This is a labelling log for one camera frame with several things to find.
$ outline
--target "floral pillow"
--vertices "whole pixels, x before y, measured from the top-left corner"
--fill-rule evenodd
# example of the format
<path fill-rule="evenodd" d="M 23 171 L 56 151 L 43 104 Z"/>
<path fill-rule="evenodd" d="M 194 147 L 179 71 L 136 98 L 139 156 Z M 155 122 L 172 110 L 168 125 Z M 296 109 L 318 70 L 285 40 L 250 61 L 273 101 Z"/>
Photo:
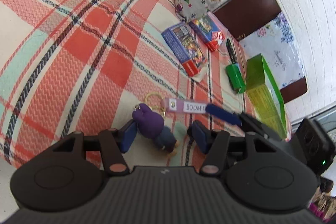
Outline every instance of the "floral pillow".
<path fill-rule="evenodd" d="M 305 76 L 296 40 L 282 12 L 240 43 L 250 57 L 263 54 L 280 89 Z"/>

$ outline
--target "fabric pouch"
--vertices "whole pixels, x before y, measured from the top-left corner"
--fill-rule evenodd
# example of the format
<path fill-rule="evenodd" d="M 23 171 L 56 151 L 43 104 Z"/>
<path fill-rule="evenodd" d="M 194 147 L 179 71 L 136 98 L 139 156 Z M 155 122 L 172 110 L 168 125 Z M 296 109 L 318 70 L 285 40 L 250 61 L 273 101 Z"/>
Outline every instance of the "fabric pouch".
<path fill-rule="evenodd" d="M 220 2 L 221 0 L 175 0 L 176 14 L 181 21 L 189 22 L 205 16 Z"/>

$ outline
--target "plush toy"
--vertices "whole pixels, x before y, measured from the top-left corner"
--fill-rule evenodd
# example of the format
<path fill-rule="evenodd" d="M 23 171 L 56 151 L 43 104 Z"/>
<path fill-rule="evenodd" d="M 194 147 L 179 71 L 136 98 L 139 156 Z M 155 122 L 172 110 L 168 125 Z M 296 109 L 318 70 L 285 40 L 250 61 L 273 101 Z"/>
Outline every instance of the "plush toy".
<path fill-rule="evenodd" d="M 179 146 L 179 142 L 170 128 L 165 126 L 164 119 L 159 113 L 153 112 L 146 104 L 139 104 L 139 107 L 133 111 L 132 117 L 142 136 L 152 139 L 158 148 L 169 152 L 169 156 L 176 154 L 175 148 Z"/>

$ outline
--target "bed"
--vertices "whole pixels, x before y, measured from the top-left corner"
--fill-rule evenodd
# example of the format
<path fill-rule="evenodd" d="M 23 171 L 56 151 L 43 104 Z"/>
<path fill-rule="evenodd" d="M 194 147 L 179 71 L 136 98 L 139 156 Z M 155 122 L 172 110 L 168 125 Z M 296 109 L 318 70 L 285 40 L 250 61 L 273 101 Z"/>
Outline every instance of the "bed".
<path fill-rule="evenodd" d="M 254 115 L 247 96 L 231 90 L 227 52 L 199 43 L 208 72 L 199 83 L 187 77 L 161 36 L 178 22 L 174 0 L 0 0 L 0 156 L 19 167 L 73 131 L 120 128 L 150 92 Z M 234 48 L 245 75 L 246 56 Z M 211 116 L 167 113 L 177 155 L 168 159 L 137 134 L 126 162 L 198 170 L 204 155 L 186 134 L 195 119 L 242 135 Z M 99 153 L 87 158 L 101 165 Z"/>

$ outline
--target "gold key ring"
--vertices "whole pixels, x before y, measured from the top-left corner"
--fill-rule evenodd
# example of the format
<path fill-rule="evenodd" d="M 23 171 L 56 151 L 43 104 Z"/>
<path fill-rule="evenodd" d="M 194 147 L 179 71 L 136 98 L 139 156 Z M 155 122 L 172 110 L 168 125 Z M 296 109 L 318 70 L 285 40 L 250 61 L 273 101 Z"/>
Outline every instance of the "gold key ring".
<path fill-rule="evenodd" d="M 151 92 L 151 93 L 148 93 L 148 94 L 146 95 L 146 97 L 145 97 L 144 103 L 145 103 L 146 105 L 148 105 L 148 106 L 152 109 L 152 111 L 157 111 L 157 112 L 163 117 L 163 119 L 165 119 L 165 118 L 166 118 L 166 109 L 165 109 L 164 107 L 162 107 L 162 106 L 157 106 L 157 105 L 155 105 L 155 106 L 150 106 L 150 105 L 148 104 L 148 99 L 149 99 L 149 97 L 151 97 L 151 96 L 157 96 L 157 97 L 159 97 L 160 100 L 161 100 L 161 102 L 163 102 L 163 96 L 162 96 L 160 93 L 158 93 L 158 92 Z"/>

